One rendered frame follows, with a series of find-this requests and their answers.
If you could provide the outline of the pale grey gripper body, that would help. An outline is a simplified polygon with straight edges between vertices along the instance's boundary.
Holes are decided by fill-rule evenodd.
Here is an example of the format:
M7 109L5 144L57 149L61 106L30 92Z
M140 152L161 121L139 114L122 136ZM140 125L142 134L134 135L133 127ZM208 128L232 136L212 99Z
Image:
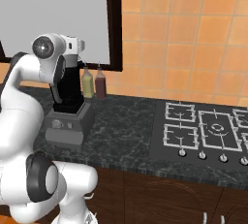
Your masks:
M78 54L67 54L65 58L67 60L71 59L72 61L82 62L82 58Z

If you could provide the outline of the black blender jar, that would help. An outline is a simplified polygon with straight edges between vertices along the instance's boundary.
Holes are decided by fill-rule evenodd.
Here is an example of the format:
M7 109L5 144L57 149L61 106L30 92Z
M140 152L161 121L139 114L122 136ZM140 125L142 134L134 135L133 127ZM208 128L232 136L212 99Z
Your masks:
M77 113L84 103L80 90L79 66L66 68L63 79L50 90L55 112Z

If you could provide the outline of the grey blender base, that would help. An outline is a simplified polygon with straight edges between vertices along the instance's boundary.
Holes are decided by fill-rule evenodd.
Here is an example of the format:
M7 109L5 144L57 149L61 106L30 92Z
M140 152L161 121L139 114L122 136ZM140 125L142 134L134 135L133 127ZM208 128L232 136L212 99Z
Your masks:
M51 110L45 118L46 140L52 146L81 152L83 142L95 123L95 113L89 103L84 102L77 113Z

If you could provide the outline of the yellow oil bottle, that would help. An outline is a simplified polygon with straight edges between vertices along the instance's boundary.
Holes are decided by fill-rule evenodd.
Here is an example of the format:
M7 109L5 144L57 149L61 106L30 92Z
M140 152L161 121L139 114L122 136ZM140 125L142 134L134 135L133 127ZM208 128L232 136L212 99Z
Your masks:
M87 67L83 69L81 84L82 84L83 96L85 98L92 98L94 95L93 76L89 72Z

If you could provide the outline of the dark red sauce bottle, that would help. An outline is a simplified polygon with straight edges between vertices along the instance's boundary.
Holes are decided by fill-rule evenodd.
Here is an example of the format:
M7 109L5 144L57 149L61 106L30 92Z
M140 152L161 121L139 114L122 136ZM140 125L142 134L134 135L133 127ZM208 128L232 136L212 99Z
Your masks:
M95 89L98 99L104 99L107 95L106 77L103 74L101 68L98 68L97 75L95 77Z

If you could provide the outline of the dark framed window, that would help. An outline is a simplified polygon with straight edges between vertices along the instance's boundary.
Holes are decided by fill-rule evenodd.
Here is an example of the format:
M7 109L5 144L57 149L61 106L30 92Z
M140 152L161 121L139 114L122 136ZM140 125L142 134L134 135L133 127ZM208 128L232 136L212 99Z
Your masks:
M121 0L0 0L0 63L46 33L83 40L91 69L122 70Z

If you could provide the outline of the narrow brown cupboard door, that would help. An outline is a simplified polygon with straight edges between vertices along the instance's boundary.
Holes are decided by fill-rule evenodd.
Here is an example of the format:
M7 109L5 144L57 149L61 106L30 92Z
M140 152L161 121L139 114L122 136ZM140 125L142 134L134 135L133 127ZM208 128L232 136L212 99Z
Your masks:
M124 224L124 174L121 171L97 168L98 184L88 208L97 213L99 224Z

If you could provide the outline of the black gas hob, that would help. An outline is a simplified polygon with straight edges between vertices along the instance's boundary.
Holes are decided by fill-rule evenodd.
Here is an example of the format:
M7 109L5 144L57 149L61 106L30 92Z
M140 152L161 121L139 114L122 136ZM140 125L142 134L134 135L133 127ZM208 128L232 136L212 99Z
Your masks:
M187 155L178 155L183 148ZM206 159L201 160L203 151ZM223 163L219 156L225 154ZM248 172L248 108L181 101L159 101L149 156L170 162Z

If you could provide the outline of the brown arched cupboard door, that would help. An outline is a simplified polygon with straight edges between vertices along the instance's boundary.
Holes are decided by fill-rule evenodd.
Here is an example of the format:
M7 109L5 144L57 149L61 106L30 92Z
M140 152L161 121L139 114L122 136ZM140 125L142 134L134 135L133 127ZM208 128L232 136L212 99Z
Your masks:
M226 188L223 200L226 224L248 224L248 191Z
M218 186L125 173L125 224L210 224L222 189Z

